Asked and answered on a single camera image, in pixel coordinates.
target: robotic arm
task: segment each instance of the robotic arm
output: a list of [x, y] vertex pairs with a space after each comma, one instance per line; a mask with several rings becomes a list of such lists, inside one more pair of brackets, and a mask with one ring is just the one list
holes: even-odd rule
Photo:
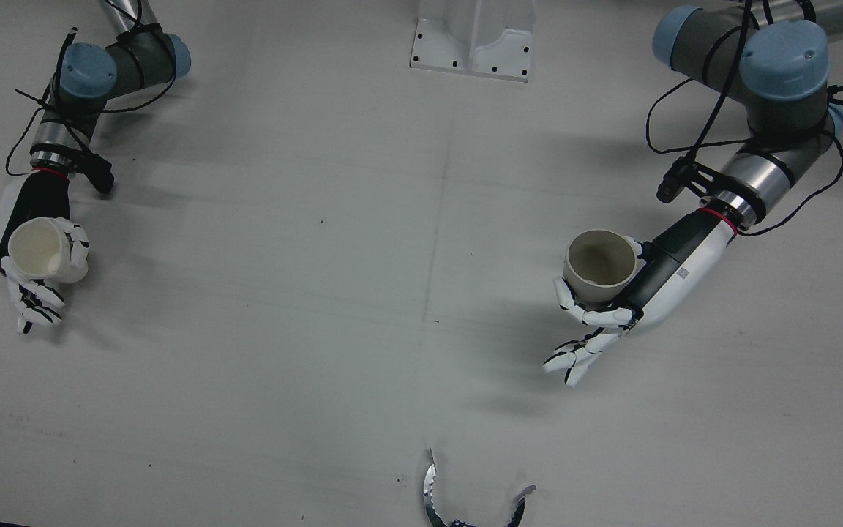
[[546, 373], [565, 370], [565, 383], [576, 386], [623, 334], [663, 321], [737, 233], [763, 221], [836, 142], [843, 111], [829, 104], [827, 44], [842, 38], [843, 0], [746, 1], [717, 11], [685, 6], [662, 20], [653, 37], [656, 57], [743, 104], [752, 139], [720, 171], [694, 159], [697, 147], [672, 164], [656, 197], [669, 203], [689, 189], [700, 208], [642, 244], [645, 264], [600, 310], [588, 310], [556, 277], [562, 310], [596, 329], [559, 346], [543, 364]]
[[[31, 171], [7, 184], [0, 199], [0, 272], [7, 279], [23, 333], [33, 323], [59, 324], [64, 298], [56, 284], [83, 279], [86, 273], [89, 241], [83, 227], [70, 221], [67, 189], [73, 173], [84, 174], [99, 193], [113, 189], [111, 164], [89, 147], [100, 114], [107, 113], [106, 103], [168, 83], [164, 94], [175, 79], [190, 71], [187, 46], [175, 34], [162, 31], [147, 0], [100, 0], [100, 4], [118, 31], [116, 41], [100, 48], [73, 43], [76, 28], [67, 35], [56, 73], [44, 96], [36, 100], [44, 114], [30, 149]], [[58, 273], [56, 263], [53, 268], [29, 269], [27, 253], [41, 253], [44, 243], [10, 243], [19, 227], [42, 218], [53, 220], [54, 247], [63, 246], [64, 253], [70, 253], [72, 272]]]

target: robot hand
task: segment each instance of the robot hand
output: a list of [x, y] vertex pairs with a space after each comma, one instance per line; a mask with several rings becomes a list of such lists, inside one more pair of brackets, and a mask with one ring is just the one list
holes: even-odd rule
[[61, 323], [59, 310], [64, 306], [64, 297], [53, 285], [44, 280], [29, 279], [15, 267], [9, 256], [3, 257], [0, 264], [6, 274], [9, 298], [18, 310], [18, 330], [21, 333], [31, 331], [32, 324], [57, 326]]
[[565, 384], [575, 387], [599, 354], [629, 330], [664, 320], [716, 264], [735, 234], [735, 226], [719, 211], [705, 207], [688, 214], [642, 244], [645, 265], [602, 310], [588, 310], [572, 287], [556, 277], [562, 310], [596, 329], [558, 346], [543, 370], [566, 370]]
[[585, 326], [598, 327], [593, 332], [585, 334], [581, 340], [569, 340], [561, 344], [542, 364], [545, 373], [566, 369], [565, 384], [573, 388], [588, 373], [588, 368], [596, 360], [598, 354], [622, 337], [635, 323], [636, 318], [633, 310], [628, 307], [616, 307], [603, 311], [586, 310], [585, 305], [575, 297], [574, 291], [566, 283], [564, 277], [555, 278], [555, 295], [558, 297], [558, 306], [566, 313]]
[[52, 217], [48, 220], [67, 237], [67, 246], [70, 248], [67, 267], [62, 269], [60, 274], [49, 279], [36, 279], [23, 273], [10, 255], [0, 260], [0, 267], [9, 288], [9, 298], [19, 313], [18, 330], [21, 333], [28, 333], [32, 324], [60, 324], [60, 309], [64, 307], [64, 297], [58, 293], [54, 283], [72, 283], [83, 279], [87, 273], [86, 257], [90, 253], [90, 244], [83, 227], [63, 217]]

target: white metal bracket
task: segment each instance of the white metal bracket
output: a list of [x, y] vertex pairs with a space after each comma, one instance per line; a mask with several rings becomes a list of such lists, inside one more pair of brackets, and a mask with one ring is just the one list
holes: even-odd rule
[[421, 0], [409, 66], [528, 81], [533, 0]]

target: white floor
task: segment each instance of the white floor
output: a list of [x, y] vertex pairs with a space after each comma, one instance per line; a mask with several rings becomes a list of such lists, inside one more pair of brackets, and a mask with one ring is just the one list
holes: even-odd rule
[[[0, 277], [0, 521], [422, 527], [432, 447], [448, 521], [505, 525], [534, 483], [524, 526], [843, 525], [843, 181], [575, 390], [539, 367], [585, 334], [551, 287], [572, 237], [697, 206], [656, 200], [672, 158], [642, 136], [678, 3], [539, 2], [512, 83], [409, 69], [416, 0], [154, 1], [193, 70], [100, 122], [117, 186], [71, 184], [66, 323], [14, 333]], [[0, 2], [0, 192], [13, 88], [71, 26], [113, 40], [96, 2]], [[714, 97], [666, 101], [656, 142]], [[713, 137], [745, 133], [730, 104]]]

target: beige cup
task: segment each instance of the beige cup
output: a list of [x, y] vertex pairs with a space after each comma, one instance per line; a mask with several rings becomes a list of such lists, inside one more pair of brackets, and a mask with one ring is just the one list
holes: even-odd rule
[[578, 300], [603, 304], [636, 274], [640, 261], [632, 244], [613, 231], [583, 231], [568, 247], [565, 281]]
[[86, 261], [83, 267], [70, 266], [70, 240], [49, 217], [20, 224], [9, 238], [9, 257], [29, 279], [74, 283], [87, 273]]

